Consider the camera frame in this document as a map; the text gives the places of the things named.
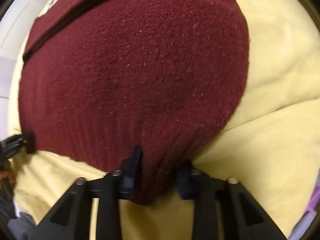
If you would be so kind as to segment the dark red knit sweater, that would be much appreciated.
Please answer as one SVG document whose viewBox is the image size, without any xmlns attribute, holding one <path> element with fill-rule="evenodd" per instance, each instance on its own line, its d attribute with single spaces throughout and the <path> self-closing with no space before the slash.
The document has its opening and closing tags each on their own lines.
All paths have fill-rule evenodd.
<svg viewBox="0 0 320 240">
<path fill-rule="evenodd" d="M 36 150 L 105 172 L 141 146 L 132 200 L 148 205 L 229 122 L 248 65 L 236 0 L 58 0 L 23 53 L 21 130 Z"/>
</svg>

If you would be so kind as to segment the yellow dino print bedspread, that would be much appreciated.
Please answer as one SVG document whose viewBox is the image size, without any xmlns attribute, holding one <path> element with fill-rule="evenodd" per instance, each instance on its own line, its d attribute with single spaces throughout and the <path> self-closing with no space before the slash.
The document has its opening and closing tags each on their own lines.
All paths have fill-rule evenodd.
<svg viewBox="0 0 320 240">
<path fill-rule="evenodd" d="M 194 165 L 238 178 L 285 236 L 302 217 L 319 172 L 319 31 L 298 0 L 236 0 L 250 35 L 240 106 Z M 44 217 L 78 177 L 103 172 L 50 152 L 16 156 L 15 201 Z M 171 191 L 151 206 L 121 202 L 123 239 L 191 239 L 193 204 Z"/>
</svg>

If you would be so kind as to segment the white wardrobe doors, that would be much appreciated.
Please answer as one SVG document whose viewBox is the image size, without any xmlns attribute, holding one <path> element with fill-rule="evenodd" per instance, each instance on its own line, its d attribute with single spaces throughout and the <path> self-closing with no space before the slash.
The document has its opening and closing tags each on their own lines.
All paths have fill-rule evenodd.
<svg viewBox="0 0 320 240">
<path fill-rule="evenodd" d="M 1 97 L 9 96 L 12 71 L 22 42 L 48 0 L 14 0 L 1 19 Z"/>
</svg>

